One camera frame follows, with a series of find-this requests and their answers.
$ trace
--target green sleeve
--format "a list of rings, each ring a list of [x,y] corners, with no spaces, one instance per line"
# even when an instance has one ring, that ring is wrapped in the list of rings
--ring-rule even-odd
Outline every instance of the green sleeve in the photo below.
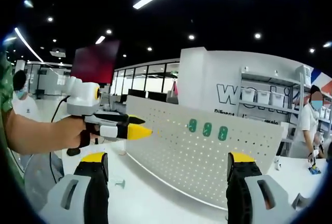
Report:
[[[1,109],[6,113],[12,109],[12,94],[13,94],[13,85],[12,85],[12,67],[11,64],[4,60],[2,61],[2,70],[3,76],[0,81],[0,92],[1,92]]]

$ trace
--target pegboard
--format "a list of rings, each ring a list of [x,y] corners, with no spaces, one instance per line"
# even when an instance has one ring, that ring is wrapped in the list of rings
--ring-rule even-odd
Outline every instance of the pegboard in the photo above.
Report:
[[[153,134],[126,141],[126,152],[176,190],[222,209],[228,152],[252,156],[265,174],[282,136],[279,125],[129,95],[127,114],[144,119]]]

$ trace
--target desk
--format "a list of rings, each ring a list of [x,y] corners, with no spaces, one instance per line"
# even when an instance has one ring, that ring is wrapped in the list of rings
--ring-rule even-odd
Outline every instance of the desk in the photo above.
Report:
[[[81,149],[81,154],[69,157],[62,150],[65,174],[72,174],[84,156],[104,151],[108,153],[108,173],[110,179],[126,180],[126,186],[108,184],[109,223],[227,223],[225,211],[197,202],[182,193],[163,184],[146,170],[136,164],[129,156],[120,156],[123,142],[91,145]],[[298,193],[310,197],[320,183],[321,175],[311,175],[305,159],[280,157],[282,168],[276,171],[272,165],[268,174],[272,176],[289,195],[292,203]],[[326,168],[325,160],[318,160],[322,172]]]

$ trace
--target display screen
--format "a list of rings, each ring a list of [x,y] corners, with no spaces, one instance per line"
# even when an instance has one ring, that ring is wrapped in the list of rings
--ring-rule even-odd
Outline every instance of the display screen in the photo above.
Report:
[[[71,76],[83,82],[112,83],[120,41],[77,49]]]

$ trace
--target white shirt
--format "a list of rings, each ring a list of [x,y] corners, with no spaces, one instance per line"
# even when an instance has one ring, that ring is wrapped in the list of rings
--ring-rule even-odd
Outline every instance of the white shirt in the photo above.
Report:
[[[303,131],[309,131],[310,140],[313,142],[317,132],[318,118],[318,111],[315,111],[310,103],[306,104],[301,111],[299,130],[294,138],[294,141],[306,142]]]
[[[12,100],[12,106],[16,114],[41,122],[36,102],[30,96],[27,96],[24,100],[20,100],[16,96],[16,99]]]

